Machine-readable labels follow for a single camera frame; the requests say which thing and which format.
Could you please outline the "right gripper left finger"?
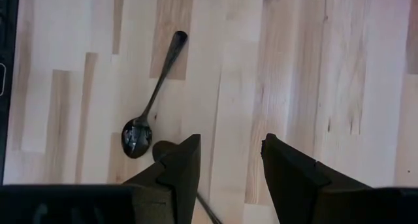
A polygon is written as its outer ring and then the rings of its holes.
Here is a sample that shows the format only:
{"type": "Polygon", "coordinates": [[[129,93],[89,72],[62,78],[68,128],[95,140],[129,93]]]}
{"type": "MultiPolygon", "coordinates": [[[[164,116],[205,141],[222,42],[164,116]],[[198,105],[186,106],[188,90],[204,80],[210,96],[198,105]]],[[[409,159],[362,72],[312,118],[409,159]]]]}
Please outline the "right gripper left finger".
{"type": "Polygon", "coordinates": [[[133,188],[135,224],[191,224],[201,171],[201,136],[171,146],[162,157],[124,182],[133,188]]]}

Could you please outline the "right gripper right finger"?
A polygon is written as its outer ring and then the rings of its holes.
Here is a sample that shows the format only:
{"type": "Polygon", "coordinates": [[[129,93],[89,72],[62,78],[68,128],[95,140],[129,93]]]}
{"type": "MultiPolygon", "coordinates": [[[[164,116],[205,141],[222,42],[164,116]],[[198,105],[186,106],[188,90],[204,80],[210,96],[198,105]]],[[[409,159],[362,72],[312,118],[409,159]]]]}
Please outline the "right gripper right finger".
{"type": "Polygon", "coordinates": [[[318,193],[368,189],[269,133],[262,141],[265,180],[280,224],[311,224],[318,193]]]}

